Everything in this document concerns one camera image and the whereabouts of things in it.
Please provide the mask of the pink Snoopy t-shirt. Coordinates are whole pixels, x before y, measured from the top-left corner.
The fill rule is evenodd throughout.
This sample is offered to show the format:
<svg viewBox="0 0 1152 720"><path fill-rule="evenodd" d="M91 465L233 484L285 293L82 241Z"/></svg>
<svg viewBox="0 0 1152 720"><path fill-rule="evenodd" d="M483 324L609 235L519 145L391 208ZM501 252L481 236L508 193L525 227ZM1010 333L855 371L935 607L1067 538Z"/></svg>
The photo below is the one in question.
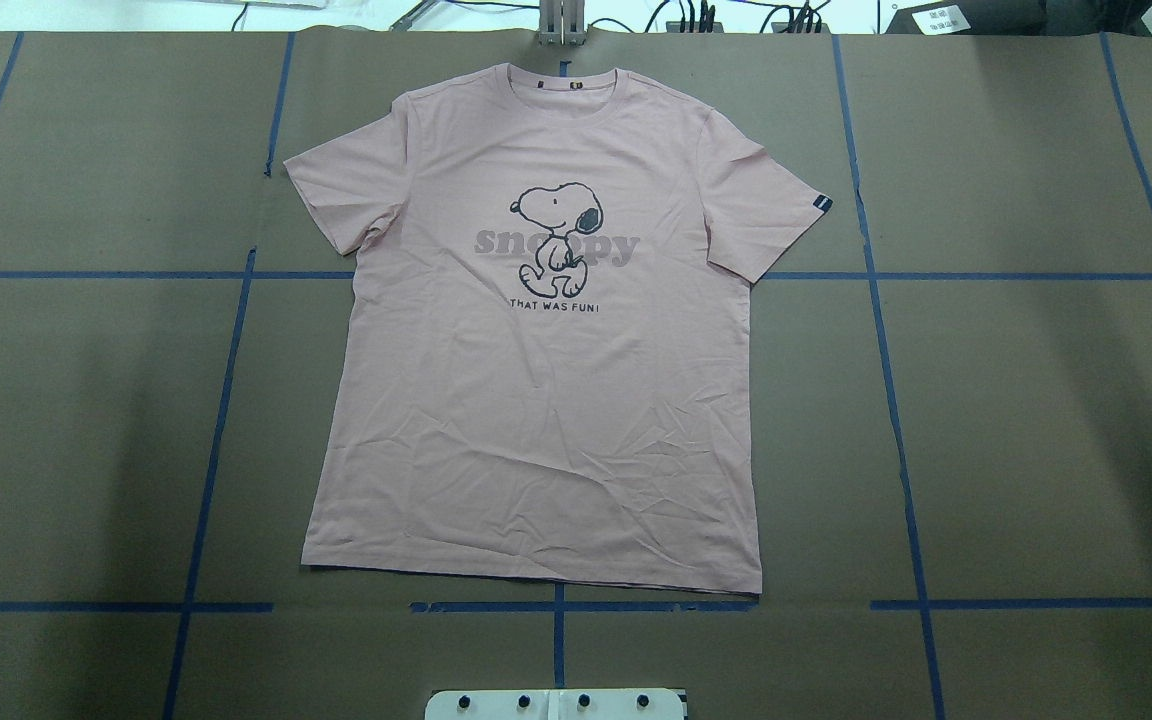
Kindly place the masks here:
<svg viewBox="0 0 1152 720"><path fill-rule="evenodd" d="M302 564L761 592L751 288L828 195L675 88L515 65L285 172L356 262Z"/></svg>

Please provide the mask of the black power box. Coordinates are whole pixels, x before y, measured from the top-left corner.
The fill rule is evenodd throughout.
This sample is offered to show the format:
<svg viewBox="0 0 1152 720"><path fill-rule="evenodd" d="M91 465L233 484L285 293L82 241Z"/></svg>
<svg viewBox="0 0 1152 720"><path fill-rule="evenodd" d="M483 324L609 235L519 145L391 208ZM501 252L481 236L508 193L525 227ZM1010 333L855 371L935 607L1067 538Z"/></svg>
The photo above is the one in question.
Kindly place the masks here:
<svg viewBox="0 0 1152 720"><path fill-rule="evenodd" d="M1039 35L1047 1L915 1L890 15L882 35Z"/></svg>

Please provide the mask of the aluminium frame post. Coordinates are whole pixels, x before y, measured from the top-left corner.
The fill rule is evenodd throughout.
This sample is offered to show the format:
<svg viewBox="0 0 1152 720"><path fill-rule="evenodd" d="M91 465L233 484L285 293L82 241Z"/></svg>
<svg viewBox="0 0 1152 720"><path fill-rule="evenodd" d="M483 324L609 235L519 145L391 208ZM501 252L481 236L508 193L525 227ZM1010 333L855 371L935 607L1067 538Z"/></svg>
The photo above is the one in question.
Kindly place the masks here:
<svg viewBox="0 0 1152 720"><path fill-rule="evenodd" d="M588 37L585 0L538 1L538 41L543 46L584 45Z"/></svg>

